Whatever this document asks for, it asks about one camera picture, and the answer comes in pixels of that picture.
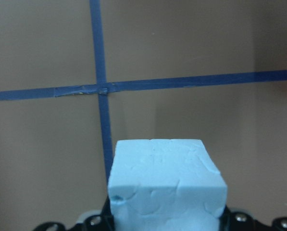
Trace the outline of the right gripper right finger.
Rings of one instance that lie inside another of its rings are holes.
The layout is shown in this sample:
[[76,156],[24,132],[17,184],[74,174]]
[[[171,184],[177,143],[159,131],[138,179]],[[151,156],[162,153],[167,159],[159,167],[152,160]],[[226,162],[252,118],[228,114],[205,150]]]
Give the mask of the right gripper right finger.
[[242,209],[225,206],[218,231],[287,231],[287,216],[277,217],[266,225]]

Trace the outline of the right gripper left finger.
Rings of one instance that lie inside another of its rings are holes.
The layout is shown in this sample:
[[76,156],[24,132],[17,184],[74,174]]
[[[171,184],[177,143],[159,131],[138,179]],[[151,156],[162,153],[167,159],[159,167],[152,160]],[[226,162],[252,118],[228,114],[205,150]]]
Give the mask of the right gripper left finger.
[[110,209],[110,200],[106,197],[102,210],[98,214],[84,215],[76,224],[67,229],[60,222],[48,221],[35,227],[36,231],[114,231],[114,217]]

